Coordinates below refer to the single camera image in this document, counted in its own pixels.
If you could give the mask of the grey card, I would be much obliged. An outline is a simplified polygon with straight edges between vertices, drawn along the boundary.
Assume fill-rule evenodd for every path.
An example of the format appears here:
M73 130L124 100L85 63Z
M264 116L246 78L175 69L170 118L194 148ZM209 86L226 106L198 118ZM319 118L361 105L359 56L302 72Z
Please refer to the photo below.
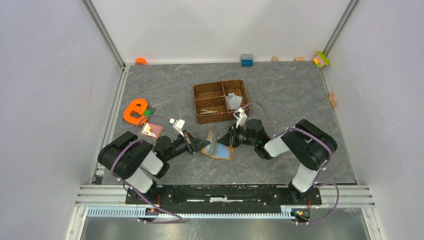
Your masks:
M234 92L229 93L226 97L227 108L229 110L238 110L243 101L243 97L236 95Z

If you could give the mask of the white card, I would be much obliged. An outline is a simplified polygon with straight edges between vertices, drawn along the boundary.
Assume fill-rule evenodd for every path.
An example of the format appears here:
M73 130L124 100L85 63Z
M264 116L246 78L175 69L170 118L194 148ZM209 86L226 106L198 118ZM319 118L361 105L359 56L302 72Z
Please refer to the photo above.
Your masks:
M237 96L234 92L227 94L225 96L225 99L229 105L233 105L237 102Z

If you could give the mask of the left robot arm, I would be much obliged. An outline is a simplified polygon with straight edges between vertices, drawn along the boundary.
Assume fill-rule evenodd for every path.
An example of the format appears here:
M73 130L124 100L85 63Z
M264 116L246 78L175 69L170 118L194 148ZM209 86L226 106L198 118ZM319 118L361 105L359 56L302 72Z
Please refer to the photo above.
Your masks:
M194 155L210 144L186 130L175 140L163 135L155 144L127 131L100 150L97 162L136 189L145 204L151 204L157 198L157 190L150 176L162 178L170 168L168 161L184 153Z

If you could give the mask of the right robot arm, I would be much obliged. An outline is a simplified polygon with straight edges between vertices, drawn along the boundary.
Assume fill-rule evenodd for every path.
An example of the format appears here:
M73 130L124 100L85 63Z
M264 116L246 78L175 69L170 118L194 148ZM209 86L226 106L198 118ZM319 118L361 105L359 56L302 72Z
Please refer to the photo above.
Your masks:
M289 199L295 204L302 204L309 198L309 190L317 182L319 172L324 170L338 149L333 137L306 119L274 137L268 136L259 119L250 119L244 126L233 123L217 142L231 148L252 146L256 154L265 160L291 152L300 162L288 191Z

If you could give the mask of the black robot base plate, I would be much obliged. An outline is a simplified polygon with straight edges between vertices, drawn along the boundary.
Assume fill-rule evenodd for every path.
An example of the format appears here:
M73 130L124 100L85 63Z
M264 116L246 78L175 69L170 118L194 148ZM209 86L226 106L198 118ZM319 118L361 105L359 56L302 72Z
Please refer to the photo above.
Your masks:
M145 197L175 214L271 214L282 206L321 205L321 193L312 188L298 193L277 184L158 185Z

